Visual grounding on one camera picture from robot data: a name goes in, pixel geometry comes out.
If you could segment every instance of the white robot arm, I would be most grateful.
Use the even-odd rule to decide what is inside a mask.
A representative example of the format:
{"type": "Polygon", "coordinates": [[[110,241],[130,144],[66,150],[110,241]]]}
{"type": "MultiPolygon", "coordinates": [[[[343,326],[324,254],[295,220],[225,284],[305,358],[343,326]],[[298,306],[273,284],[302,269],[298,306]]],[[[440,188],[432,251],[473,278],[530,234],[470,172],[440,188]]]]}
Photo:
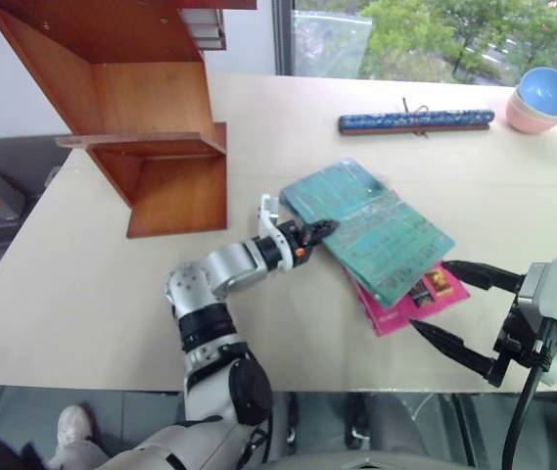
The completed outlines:
{"type": "Polygon", "coordinates": [[[274,269],[305,263],[338,223],[275,225],[277,200],[264,195],[257,237],[177,266],[165,285],[185,352],[186,421],[123,452],[101,470],[225,470],[241,468],[262,437],[271,411],[269,380],[237,333],[226,307],[230,292],[274,269]]]}

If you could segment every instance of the window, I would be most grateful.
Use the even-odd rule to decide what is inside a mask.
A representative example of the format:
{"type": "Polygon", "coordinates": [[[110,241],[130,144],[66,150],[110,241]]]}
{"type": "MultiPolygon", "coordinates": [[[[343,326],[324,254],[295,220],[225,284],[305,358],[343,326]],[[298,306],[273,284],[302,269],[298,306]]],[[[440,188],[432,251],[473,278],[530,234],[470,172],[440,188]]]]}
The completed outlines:
{"type": "Polygon", "coordinates": [[[557,69],[557,1],[296,0],[293,73],[514,86],[557,69]]]}

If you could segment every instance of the grey pants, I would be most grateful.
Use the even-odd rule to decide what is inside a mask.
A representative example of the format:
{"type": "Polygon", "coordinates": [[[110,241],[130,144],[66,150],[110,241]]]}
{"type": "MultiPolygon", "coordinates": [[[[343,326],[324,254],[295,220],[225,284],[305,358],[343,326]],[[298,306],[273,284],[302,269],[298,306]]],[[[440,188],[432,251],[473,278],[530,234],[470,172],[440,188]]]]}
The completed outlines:
{"type": "Polygon", "coordinates": [[[47,463],[50,470],[93,470],[109,457],[91,441],[78,441],[56,449],[47,463]]]}

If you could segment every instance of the wall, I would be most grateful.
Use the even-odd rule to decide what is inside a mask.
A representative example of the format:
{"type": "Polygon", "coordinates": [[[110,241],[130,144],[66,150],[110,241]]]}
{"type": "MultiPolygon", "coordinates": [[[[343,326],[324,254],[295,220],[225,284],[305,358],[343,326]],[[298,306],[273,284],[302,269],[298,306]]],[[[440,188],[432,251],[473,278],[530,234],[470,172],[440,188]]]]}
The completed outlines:
{"type": "MultiPolygon", "coordinates": [[[[271,1],[224,12],[228,50],[207,52],[208,71],[275,73],[271,1]]],[[[0,138],[68,133],[0,33],[0,138]]]]}

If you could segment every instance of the table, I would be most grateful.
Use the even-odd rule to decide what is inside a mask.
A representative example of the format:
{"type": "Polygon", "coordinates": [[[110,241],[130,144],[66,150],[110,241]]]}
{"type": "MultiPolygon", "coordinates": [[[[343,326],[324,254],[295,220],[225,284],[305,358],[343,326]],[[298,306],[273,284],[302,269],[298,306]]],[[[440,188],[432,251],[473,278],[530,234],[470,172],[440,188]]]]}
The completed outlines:
{"type": "MultiPolygon", "coordinates": [[[[261,193],[346,157],[449,234],[449,259],[524,272],[557,258],[557,127],[509,128],[502,110],[511,88],[214,74],[209,90],[214,119],[228,123],[229,228],[128,240],[129,208],[72,151],[0,262],[0,384],[180,390],[182,352],[163,293],[169,271],[255,235],[261,193]],[[489,131],[428,138],[338,133],[339,115],[400,111],[402,97],[410,108],[492,108],[496,121],[489,131]]],[[[492,354],[512,298],[471,294],[431,321],[492,354]]],[[[324,249],[232,295],[229,307],[275,390],[495,390],[411,328],[377,338],[324,249]]],[[[520,391],[526,375],[513,364],[499,390],[520,391]]]]}

